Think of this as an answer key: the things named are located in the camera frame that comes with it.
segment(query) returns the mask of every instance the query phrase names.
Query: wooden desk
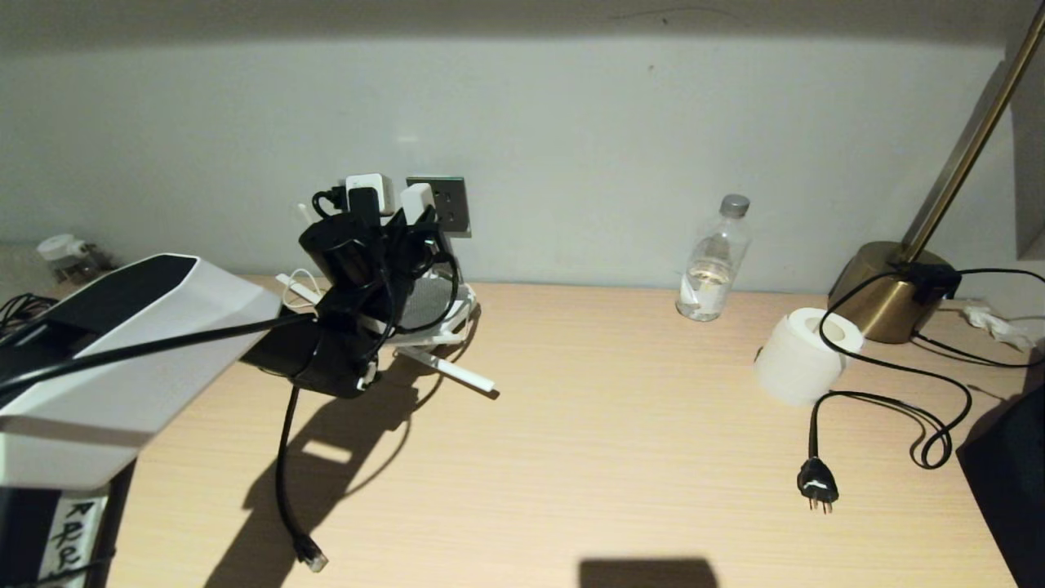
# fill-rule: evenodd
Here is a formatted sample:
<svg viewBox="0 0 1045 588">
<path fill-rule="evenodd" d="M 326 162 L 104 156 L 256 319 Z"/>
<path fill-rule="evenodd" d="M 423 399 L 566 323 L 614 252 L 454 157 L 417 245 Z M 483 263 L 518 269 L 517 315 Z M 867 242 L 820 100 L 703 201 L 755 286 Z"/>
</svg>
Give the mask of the wooden desk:
<svg viewBox="0 0 1045 588">
<path fill-rule="evenodd" d="M 642 586 L 1013 584 L 957 460 L 916 468 L 918 426 L 895 413 L 825 405 L 821 456 L 841 499 L 833 515 L 809 511 L 795 489 L 809 409 L 763 393 L 751 361 L 781 316 L 822 297 L 735 292 L 722 319 L 700 325 L 676 314 L 667 289 L 474 287 L 483 314 L 460 364 L 493 378 L 496 401 L 444 381 L 402 423 L 437 382 L 405 359 L 358 400 L 303 394 L 289 490 L 330 559 L 322 573 L 294 562 L 273 498 L 289 386 L 238 364 L 142 453 L 110 585 L 576 587 L 587 560 L 660 558 L 706 563 L 716 581 Z M 954 312 L 926 333 L 1021 359 Z M 999 397 L 1023 386 L 1023 371 L 910 345 L 866 352 Z M 865 364 L 839 387 L 945 421 L 961 405 L 947 384 Z M 998 402 L 974 395 L 956 445 Z M 315 455 L 330 446 L 342 455 Z M 600 585 L 595 571 L 587 585 Z"/>
</svg>

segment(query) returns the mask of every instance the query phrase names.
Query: brass lamp base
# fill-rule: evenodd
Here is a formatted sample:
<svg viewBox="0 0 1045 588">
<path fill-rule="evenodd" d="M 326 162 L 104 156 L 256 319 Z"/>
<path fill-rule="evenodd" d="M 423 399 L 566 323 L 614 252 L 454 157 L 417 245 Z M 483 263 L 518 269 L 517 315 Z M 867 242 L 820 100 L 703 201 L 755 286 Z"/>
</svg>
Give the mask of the brass lamp base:
<svg viewBox="0 0 1045 588">
<path fill-rule="evenodd" d="M 899 258 L 902 244 L 876 240 L 860 248 L 831 288 L 829 304 L 834 305 L 863 280 L 896 271 L 889 264 Z M 922 251 L 918 261 L 948 264 L 943 258 Z M 883 277 L 856 293 L 838 309 L 838 314 L 853 322 L 863 336 L 880 344 L 906 344 L 939 307 L 939 298 L 915 302 L 914 285 L 902 276 Z"/>
</svg>

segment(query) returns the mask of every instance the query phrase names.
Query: tissue roll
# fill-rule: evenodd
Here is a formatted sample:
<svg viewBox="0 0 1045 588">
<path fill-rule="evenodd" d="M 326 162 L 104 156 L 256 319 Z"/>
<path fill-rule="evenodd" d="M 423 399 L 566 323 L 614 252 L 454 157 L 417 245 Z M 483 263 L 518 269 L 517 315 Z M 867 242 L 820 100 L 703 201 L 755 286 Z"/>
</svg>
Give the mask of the tissue roll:
<svg viewBox="0 0 1045 588">
<path fill-rule="evenodd" d="M 849 366 L 850 358 L 820 340 L 816 329 L 823 314 L 820 309 L 798 309 L 782 319 L 754 361 L 759 384 L 788 404 L 813 404 Z M 828 317 L 823 332 L 845 351 L 863 348 L 860 330 L 841 316 Z"/>
</svg>

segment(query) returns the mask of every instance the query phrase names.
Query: desk lamp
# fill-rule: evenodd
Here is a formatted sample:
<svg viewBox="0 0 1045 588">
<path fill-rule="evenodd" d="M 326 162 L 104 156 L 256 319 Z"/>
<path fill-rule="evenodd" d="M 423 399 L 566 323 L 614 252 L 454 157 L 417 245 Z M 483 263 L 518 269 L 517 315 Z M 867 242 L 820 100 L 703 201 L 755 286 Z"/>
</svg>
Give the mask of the desk lamp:
<svg viewBox="0 0 1045 588">
<path fill-rule="evenodd" d="M 924 217 L 914 218 L 908 230 L 908 236 L 904 237 L 902 242 L 877 240 L 861 246 L 831 288 L 829 305 L 834 305 L 865 279 L 887 272 L 897 272 L 895 275 L 882 277 L 867 284 L 837 311 L 859 327 L 864 337 L 882 344 L 907 343 L 912 334 L 929 321 L 946 296 L 947 291 L 943 288 L 927 291 L 916 285 L 914 280 L 910 279 L 910 275 L 905 273 L 904 267 L 909 263 L 919 262 L 939 264 L 953 269 L 942 257 L 926 251 L 925 245 L 1001 118 L 1020 78 L 1030 64 L 1035 50 L 1041 43 L 1043 29 L 1045 29 L 1045 2 L 1038 7 L 1027 36 L 1014 56 L 1001 88 L 976 125 L 947 183 L 923 208 L 927 210 Z"/>
</svg>

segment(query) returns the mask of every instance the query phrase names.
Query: white wall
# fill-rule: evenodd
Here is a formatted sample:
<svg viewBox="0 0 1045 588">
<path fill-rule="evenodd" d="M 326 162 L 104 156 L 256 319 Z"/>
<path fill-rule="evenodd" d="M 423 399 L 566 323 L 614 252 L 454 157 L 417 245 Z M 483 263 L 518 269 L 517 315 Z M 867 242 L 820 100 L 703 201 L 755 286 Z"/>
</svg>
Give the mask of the white wall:
<svg viewBox="0 0 1045 588">
<path fill-rule="evenodd" d="M 297 266 L 292 203 L 350 171 L 463 174 L 469 279 L 672 286 L 698 220 L 749 195 L 739 286 L 826 291 L 903 235 L 1000 47 L 795 36 L 250 40 L 0 60 L 0 240 Z M 931 249 L 1013 263 L 1013 128 Z M 1045 262 L 1026 266 L 1045 269 Z M 972 282 L 1013 314 L 1020 282 Z"/>
</svg>

